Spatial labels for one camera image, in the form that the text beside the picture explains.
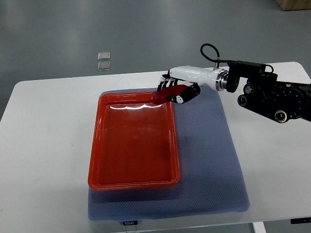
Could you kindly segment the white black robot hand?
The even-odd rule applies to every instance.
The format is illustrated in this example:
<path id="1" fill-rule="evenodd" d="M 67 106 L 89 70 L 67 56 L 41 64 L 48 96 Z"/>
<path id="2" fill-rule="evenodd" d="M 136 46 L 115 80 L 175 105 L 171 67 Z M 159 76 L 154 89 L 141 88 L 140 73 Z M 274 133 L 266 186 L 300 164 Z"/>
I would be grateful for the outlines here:
<path id="1" fill-rule="evenodd" d="M 171 68 L 168 73 L 160 78 L 157 91 L 165 87 L 184 84 L 188 88 L 171 102 L 183 104 L 197 97 L 201 92 L 201 86 L 208 86 L 215 91 L 223 91 L 228 88 L 228 71 L 217 68 L 208 70 L 205 68 L 181 66 Z"/>

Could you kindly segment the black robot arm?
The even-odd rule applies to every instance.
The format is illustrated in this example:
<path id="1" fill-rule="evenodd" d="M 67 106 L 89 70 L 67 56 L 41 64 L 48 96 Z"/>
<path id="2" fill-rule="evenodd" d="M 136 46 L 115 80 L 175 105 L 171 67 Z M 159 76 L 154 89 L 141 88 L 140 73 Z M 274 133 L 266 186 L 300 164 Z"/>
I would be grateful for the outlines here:
<path id="1" fill-rule="evenodd" d="M 228 71 L 220 75 L 216 87 L 233 93 L 237 90 L 240 78 L 246 78 L 243 94 L 238 96 L 239 106 L 278 123 L 290 119 L 311 119 L 310 84 L 281 82 L 273 70 L 266 71 L 267 64 L 246 61 L 216 59 L 200 53 L 219 68 L 220 63 L 228 65 Z"/>

